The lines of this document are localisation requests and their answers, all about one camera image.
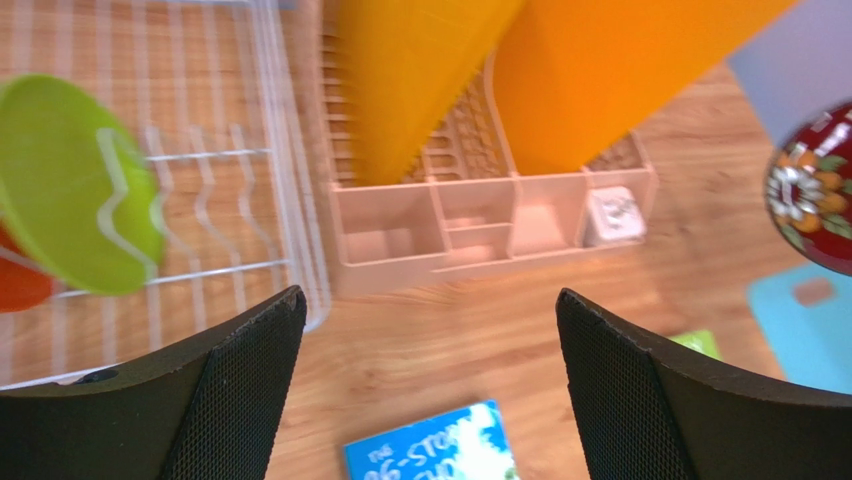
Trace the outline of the lime green plate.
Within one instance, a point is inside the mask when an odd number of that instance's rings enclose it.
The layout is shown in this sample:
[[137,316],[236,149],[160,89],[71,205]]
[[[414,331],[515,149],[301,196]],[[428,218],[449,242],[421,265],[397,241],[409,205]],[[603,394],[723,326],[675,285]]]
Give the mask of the lime green plate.
[[133,293],[164,256],[159,181],[138,143],[58,77],[1,87],[1,212],[24,254],[71,288]]

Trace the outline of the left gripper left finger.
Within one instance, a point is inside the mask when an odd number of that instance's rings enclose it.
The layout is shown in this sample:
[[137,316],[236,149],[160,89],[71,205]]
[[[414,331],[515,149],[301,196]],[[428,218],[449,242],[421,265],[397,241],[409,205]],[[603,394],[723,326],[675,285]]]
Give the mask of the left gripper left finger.
[[5,479],[262,479],[307,318],[291,286],[69,383],[1,394]]

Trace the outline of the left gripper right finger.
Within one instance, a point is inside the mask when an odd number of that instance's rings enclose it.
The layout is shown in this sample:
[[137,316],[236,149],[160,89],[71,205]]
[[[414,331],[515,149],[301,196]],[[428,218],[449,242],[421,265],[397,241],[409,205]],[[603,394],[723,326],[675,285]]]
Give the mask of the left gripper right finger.
[[851,398],[751,372],[571,289],[555,304],[593,479],[847,479]]

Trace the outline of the red floral plate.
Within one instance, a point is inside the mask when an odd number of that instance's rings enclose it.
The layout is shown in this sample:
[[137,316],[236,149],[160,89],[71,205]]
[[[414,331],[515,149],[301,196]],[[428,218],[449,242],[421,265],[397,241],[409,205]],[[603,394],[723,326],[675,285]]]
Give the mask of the red floral plate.
[[806,118],[771,155],[765,209],[781,237],[828,270],[851,274],[851,101]]

